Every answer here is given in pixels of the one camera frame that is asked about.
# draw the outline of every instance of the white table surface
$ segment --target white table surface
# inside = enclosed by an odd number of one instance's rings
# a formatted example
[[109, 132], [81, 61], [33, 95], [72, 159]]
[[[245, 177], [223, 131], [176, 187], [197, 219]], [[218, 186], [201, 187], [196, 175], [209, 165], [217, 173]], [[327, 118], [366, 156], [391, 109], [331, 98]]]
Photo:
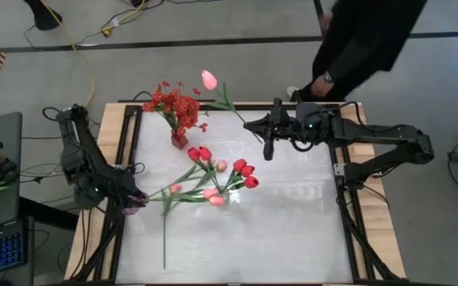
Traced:
[[[241, 111], [247, 120], [265, 111]], [[241, 189], [228, 206], [182, 203], [167, 219], [166, 268], [162, 258], [162, 205], [151, 202], [126, 220], [117, 283], [301, 283], [348, 282], [347, 257], [328, 147], [299, 153], [287, 141], [275, 142], [272, 161], [262, 147], [227, 111], [200, 116], [202, 133], [187, 132], [184, 150], [170, 142], [170, 128], [158, 114], [144, 113], [135, 162], [146, 170], [136, 175], [138, 187], [151, 194], [192, 167], [191, 146], [208, 147], [216, 160], [226, 160], [226, 182], [232, 163], [244, 158], [255, 166], [255, 189]]]

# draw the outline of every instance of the gray floor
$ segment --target gray floor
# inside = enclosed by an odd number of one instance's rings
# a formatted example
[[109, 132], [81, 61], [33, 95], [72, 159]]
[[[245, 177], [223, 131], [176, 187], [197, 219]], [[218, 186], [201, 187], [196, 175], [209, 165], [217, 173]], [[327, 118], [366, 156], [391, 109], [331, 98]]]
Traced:
[[[64, 16], [75, 41], [96, 32], [111, 14], [126, 9], [119, 0], [49, 2]], [[329, 11], [330, 1], [323, 4]], [[27, 46], [21, 35], [32, 24], [30, 14], [23, 2], [0, 0], [0, 47]], [[87, 43], [319, 36], [314, 15], [310, 0], [226, 0], [182, 6], [165, 3], [118, 28], [111, 38], [93, 37]], [[431, 0], [414, 29], [415, 33], [452, 31], [458, 31], [458, 1], [449, 0]], [[59, 29], [47, 33], [34, 29], [29, 37], [36, 45], [67, 43]], [[202, 69], [227, 81], [234, 100], [269, 101], [283, 96], [285, 87], [309, 80], [311, 60], [319, 45], [242, 44], [85, 52], [97, 80], [91, 115], [100, 120], [105, 103], [131, 99], [163, 79], [183, 80], [200, 87]], [[0, 74], [0, 114], [21, 111], [26, 136], [57, 135], [56, 124], [44, 120], [41, 109], [81, 104], [88, 93], [87, 69], [75, 53], [11, 53]], [[458, 142], [458, 38], [408, 41], [394, 70], [376, 75], [350, 99], [363, 103], [370, 122], [409, 123], [431, 136], [436, 159], [422, 167], [401, 166], [385, 178], [386, 194], [407, 276], [416, 281], [458, 285], [458, 187], [446, 168], [446, 152]], [[57, 162], [60, 142], [25, 141], [22, 152], [23, 167]], [[458, 165], [454, 172], [458, 178]], [[61, 177], [22, 186], [25, 197], [41, 202], [71, 192]], [[51, 205], [61, 209], [72, 206], [66, 202]], [[58, 232], [45, 245], [47, 249], [41, 250], [48, 255], [37, 258], [37, 284], [59, 279], [56, 254], [71, 236]]]

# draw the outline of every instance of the sneaker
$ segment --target sneaker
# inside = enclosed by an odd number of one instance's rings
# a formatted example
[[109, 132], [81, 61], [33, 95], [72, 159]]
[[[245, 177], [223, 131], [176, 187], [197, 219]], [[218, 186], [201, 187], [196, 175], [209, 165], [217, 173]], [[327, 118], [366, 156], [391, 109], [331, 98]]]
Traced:
[[300, 89], [298, 87], [287, 87], [287, 96], [291, 99], [293, 97], [294, 91], [299, 91]]

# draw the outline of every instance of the wristwatch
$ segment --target wristwatch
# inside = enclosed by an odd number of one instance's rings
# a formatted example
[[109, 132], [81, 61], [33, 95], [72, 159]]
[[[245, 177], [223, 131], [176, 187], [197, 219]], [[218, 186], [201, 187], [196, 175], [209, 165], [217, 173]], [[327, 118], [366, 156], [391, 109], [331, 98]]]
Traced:
[[332, 76], [328, 72], [323, 74], [323, 79], [326, 83], [333, 83]]

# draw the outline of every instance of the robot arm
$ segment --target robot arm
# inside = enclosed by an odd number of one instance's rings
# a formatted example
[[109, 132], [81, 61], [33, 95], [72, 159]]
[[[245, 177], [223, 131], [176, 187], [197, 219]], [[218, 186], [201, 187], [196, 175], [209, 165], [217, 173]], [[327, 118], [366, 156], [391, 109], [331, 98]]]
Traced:
[[106, 162], [89, 131], [86, 108], [74, 105], [56, 120], [64, 145], [61, 167], [68, 184], [76, 186], [74, 199], [80, 207], [96, 207], [106, 196], [117, 199], [122, 209], [148, 203], [147, 194], [135, 185], [133, 166], [121, 169]]
[[[281, 100], [274, 100], [274, 107], [264, 118], [244, 125], [245, 129], [262, 137], [265, 141], [264, 157], [273, 159], [274, 141], [289, 140], [300, 152], [309, 151], [314, 145], [326, 143], [333, 147], [350, 145], [355, 142], [396, 145], [394, 150], [369, 161], [349, 163], [339, 171], [346, 184], [361, 188], [365, 180], [376, 172], [385, 172], [403, 163], [427, 164], [434, 158], [433, 147], [428, 135], [413, 126], [367, 126], [336, 116], [340, 106], [327, 108], [314, 103], [300, 103], [296, 118], [290, 117], [281, 106]], [[302, 149], [297, 142], [310, 144]]]

